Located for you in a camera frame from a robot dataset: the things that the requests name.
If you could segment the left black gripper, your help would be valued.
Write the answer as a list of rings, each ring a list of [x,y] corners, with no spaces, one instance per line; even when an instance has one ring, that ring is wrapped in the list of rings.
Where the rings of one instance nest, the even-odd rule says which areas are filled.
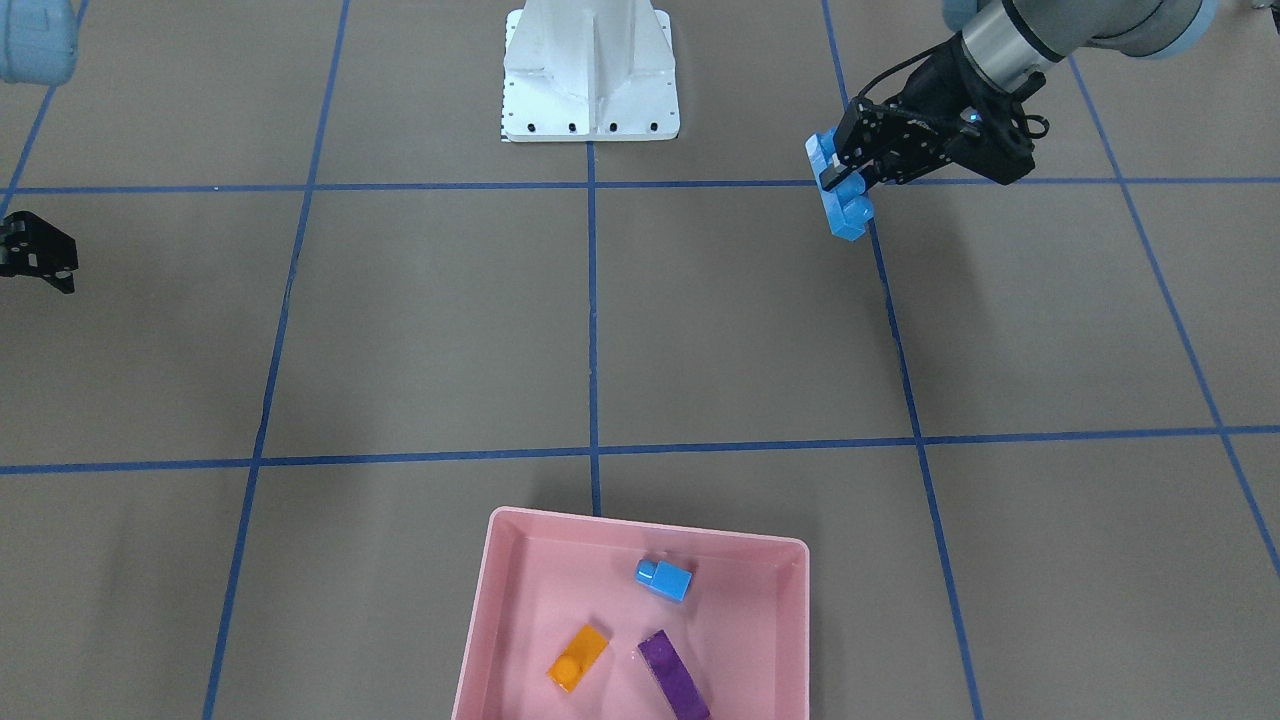
[[[1036,141],[1050,129],[1023,106],[1044,85],[1039,67],[1016,70],[1010,88],[995,83],[955,35],[881,73],[850,100],[836,126],[836,158],[819,164],[818,184],[865,193],[951,164],[1011,184],[1034,170]]]

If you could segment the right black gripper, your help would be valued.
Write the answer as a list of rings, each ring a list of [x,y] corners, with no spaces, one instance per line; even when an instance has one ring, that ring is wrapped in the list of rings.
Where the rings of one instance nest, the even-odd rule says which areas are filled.
[[[76,292],[79,269],[76,240],[32,211],[3,219],[1,277],[46,281],[60,293]]]

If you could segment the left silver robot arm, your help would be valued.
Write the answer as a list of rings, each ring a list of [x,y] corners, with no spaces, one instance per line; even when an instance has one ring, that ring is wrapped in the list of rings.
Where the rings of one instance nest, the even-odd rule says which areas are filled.
[[[809,145],[815,183],[906,184],[961,167],[997,184],[1033,172],[1050,122],[1025,110],[1082,49],[1158,59],[1194,45],[1215,1],[950,1],[952,33],[869,79]]]

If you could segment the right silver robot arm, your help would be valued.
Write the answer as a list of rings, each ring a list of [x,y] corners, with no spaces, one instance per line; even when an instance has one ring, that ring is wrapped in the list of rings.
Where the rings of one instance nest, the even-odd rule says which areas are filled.
[[[76,70],[78,22],[69,1],[4,1],[3,82],[58,88]],[[32,211],[3,218],[1,275],[33,278],[58,292],[76,292],[76,240]]]

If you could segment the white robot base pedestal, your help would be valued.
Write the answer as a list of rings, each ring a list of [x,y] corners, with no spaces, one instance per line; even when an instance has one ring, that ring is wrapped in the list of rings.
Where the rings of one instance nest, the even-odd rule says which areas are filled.
[[[650,1],[527,1],[504,22],[500,140],[677,138],[669,14]]]

